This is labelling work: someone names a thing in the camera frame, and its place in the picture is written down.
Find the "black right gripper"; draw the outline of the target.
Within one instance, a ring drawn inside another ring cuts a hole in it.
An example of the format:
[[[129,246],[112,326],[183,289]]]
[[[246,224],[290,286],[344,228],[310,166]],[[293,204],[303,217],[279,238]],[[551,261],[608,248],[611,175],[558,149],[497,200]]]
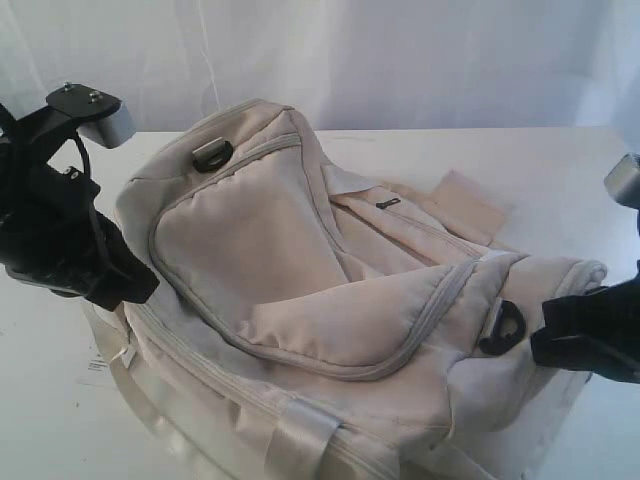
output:
[[[639,349],[639,273],[584,295],[543,303],[545,326],[530,338],[541,367],[591,372],[621,383],[639,383],[639,360],[621,350]]]

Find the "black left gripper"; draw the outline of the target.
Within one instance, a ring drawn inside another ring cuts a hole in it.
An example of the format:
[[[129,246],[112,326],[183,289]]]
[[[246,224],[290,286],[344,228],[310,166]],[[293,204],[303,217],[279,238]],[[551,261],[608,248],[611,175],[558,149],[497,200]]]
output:
[[[159,280],[93,210],[100,190],[74,167],[32,168],[22,189],[1,199],[1,264],[9,277],[98,306],[144,304]]]

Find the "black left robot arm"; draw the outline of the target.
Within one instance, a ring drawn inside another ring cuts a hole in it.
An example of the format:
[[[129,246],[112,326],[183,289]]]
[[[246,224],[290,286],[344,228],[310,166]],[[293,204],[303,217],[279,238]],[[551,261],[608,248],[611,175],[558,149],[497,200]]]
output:
[[[92,114],[47,105],[21,119],[1,111],[1,264],[7,275],[105,310],[145,303],[156,275],[95,207],[79,130],[114,117],[120,102]]]

